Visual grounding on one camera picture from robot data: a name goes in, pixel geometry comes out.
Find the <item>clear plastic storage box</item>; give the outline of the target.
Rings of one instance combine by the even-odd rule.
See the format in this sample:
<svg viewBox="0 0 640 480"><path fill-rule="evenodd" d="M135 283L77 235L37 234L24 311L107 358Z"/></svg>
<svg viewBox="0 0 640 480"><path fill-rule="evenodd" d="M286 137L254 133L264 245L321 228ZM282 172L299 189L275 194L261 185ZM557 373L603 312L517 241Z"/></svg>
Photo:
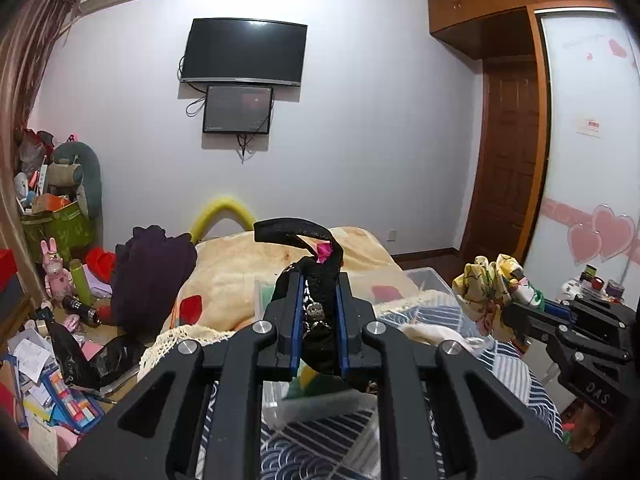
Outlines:
<svg viewBox="0 0 640 480"><path fill-rule="evenodd" d="M454 293L432 268L398 270L391 266L371 271L350 271L352 296L367 301L376 314L396 323L398 316L415 307L428 313L450 308L458 313ZM303 305L311 313L303 315L302 354L296 376L290 382L266 382L262 394L262 419L271 429L282 429L293 422L310 422L358 411L371 411L375 400L371 393L360 392L338 377L340 347L331 340L332 328L322 327L320 307L305 292Z"/></svg>

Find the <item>pink bunny toy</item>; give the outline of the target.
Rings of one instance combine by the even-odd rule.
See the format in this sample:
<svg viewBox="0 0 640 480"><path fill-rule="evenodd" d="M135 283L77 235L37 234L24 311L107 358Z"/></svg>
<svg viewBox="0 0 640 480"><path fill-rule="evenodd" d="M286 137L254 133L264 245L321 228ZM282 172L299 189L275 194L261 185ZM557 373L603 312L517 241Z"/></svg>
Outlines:
<svg viewBox="0 0 640 480"><path fill-rule="evenodd" d="M73 296L74 285L72 274L64 268L64 260L58 253L54 237L40 242L42 267L44 271L44 287L50 298L62 304L67 296Z"/></svg>

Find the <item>striped curtain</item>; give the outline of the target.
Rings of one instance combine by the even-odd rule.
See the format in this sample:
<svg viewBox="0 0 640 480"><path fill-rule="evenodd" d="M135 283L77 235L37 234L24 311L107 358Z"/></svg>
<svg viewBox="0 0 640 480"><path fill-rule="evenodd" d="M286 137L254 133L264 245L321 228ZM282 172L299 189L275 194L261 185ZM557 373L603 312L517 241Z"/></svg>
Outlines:
<svg viewBox="0 0 640 480"><path fill-rule="evenodd" d="M1 246L13 252L18 279L36 304L44 289L18 215L14 162L54 43L76 1L1 0Z"/></svg>

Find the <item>white wardrobe sliding door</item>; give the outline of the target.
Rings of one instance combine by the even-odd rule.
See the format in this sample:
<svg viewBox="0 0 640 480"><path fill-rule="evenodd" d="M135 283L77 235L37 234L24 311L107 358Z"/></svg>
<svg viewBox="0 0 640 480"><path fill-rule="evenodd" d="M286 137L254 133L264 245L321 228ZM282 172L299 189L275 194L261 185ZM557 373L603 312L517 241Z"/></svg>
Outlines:
<svg viewBox="0 0 640 480"><path fill-rule="evenodd" d="M535 14L549 148L525 272L549 298L591 264L639 301L639 44L612 11Z"/></svg>

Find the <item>colourful pencil case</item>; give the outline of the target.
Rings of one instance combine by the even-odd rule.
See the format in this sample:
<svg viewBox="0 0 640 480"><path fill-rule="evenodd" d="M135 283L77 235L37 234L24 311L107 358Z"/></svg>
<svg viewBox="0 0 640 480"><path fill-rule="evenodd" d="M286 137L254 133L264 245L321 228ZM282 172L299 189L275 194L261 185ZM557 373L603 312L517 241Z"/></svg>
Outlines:
<svg viewBox="0 0 640 480"><path fill-rule="evenodd" d="M58 368L46 368L41 382L54 404L54 419L78 434L85 434L102 419L104 411L99 403L85 393L66 386Z"/></svg>

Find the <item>small wall monitor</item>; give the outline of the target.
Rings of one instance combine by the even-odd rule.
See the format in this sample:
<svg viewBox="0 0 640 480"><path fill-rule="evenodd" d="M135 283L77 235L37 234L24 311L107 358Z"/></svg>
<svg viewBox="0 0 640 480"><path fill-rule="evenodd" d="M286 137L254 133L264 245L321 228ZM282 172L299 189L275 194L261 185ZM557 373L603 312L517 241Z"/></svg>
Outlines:
<svg viewBox="0 0 640 480"><path fill-rule="evenodd" d="M268 134L273 90L247 84L209 84L203 132L210 134Z"/></svg>

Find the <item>white cloth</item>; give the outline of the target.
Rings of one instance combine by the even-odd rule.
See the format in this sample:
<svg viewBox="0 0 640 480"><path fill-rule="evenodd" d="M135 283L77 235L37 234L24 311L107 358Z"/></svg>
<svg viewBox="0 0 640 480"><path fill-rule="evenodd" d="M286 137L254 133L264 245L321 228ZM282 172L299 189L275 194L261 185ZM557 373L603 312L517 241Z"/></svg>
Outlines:
<svg viewBox="0 0 640 480"><path fill-rule="evenodd" d="M452 328L424 323L401 324L399 329L412 341L420 344L438 346L444 341L455 341L462 345L462 348L471 352L474 356L482 354L489 346L490 341L483 337L465 337Z"/></svg>

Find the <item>black lace band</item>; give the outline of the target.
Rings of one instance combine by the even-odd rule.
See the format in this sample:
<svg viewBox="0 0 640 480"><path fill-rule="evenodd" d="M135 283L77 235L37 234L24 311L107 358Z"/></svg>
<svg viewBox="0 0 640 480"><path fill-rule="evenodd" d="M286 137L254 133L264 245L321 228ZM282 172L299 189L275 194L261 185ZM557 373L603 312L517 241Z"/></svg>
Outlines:
<svg viewBox="0 0 640 480"><path fill-rule="evenodd" d="M343 248L324 226L304 219L275 218L254 224L254 240L305 249L308 254L289 264L277 279L272 298L288 292L290 275L303 282L300 307L299 355L321 374L340 374L336 286L340 280Z"/></svg>

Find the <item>dark purple garment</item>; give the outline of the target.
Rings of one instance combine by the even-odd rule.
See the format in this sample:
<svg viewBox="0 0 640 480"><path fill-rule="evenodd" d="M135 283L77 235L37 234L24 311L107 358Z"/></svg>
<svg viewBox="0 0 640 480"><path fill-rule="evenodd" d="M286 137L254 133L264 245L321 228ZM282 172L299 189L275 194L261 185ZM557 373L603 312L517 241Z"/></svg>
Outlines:
<svg viewBox="0 0 640 480"><path fill-rule="evenodd" d="M115 248L113 322L130 335L157 336L178 292L193 272L198 253L191 235L168 236L160 226L136 226Z"/></svg>

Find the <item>floral fabric scrunchie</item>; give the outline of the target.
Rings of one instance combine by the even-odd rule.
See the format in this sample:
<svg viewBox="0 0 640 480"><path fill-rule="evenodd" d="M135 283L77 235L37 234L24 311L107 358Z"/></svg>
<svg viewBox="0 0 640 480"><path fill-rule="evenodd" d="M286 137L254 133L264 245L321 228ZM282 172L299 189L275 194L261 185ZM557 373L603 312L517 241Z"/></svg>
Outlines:
<svg viewBox="0 0 640 480"><path fill-rule="evenodd" d="M544 310L542 292L529 283L518 260L505 254L499 254L495 261L477 256L452 281L451 289L461 309L480 333L503 342L515 337L514 330L502 320L503 311L509 304L515 302Z"/></svg>

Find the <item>red box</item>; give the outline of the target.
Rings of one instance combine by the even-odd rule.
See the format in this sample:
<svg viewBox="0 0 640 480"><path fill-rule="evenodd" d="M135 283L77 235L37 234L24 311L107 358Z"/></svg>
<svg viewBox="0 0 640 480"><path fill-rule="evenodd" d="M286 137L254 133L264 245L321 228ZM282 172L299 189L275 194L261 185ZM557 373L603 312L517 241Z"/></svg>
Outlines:
<svg viewBox="0 0 640 480"><path fill-rule="evenodd" d="M20 305L23 289L11 249L0 250L0 320L4 321Z"/></svg>

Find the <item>yellow green sponge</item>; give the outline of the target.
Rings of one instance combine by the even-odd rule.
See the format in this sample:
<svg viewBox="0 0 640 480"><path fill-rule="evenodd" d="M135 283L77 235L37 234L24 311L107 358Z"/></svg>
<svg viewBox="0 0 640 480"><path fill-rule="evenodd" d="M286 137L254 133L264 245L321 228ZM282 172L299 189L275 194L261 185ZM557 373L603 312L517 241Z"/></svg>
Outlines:
<svg viewBox="0 0 640 480"><path fill-rule="evenodd" d="M325 396L349 390L349 385L342 378L321 374L303 363L296 377L288 385L287 399L309 398L310 396Z"/></svg>

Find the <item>beige patchwork blanket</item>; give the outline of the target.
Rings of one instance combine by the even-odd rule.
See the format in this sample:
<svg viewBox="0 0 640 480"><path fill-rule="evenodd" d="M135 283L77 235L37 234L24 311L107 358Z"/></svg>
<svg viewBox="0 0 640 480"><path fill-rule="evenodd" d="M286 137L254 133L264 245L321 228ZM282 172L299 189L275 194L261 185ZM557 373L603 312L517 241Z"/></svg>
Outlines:
<svg viewBox="0 0 640 480"><path fill-rule="evenodd" d="M419 293L370 232L354 226L330 232L343 247L341 270L355 297L382 304ZM254 316L256 285L274 284L285 268L308 255L305 249L257 243L252 232L206 240L196 251L196 266L178 292L164 332L181 324L234 330Z"/></svg>

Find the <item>black bottle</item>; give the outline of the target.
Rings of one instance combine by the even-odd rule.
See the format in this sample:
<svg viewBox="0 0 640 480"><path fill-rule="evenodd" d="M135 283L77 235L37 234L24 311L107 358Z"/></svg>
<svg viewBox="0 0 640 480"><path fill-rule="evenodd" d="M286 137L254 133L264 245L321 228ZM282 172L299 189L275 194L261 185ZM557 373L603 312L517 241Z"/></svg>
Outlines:
<svg viewBox="0 0 640 480"><path fill-rule="evenodd" d="M102 324L98 310L75 297L65 296L62 299L62 307L68 314L77 315L81 322L89 326L96 327Z"/></svg>

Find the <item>grey plush toy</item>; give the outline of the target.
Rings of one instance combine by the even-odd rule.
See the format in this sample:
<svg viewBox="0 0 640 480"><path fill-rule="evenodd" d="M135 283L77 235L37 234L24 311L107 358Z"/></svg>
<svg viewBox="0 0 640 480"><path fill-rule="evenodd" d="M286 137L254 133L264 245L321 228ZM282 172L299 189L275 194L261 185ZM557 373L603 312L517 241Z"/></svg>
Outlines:
<svg viewBox="0 0 640 480"><path fill-rule="evenodd" d="M44 188L50 193L75 196L86 218L99 218L102 182L98 156L88 144L79 141L58 144L52 152Z"/></svg>

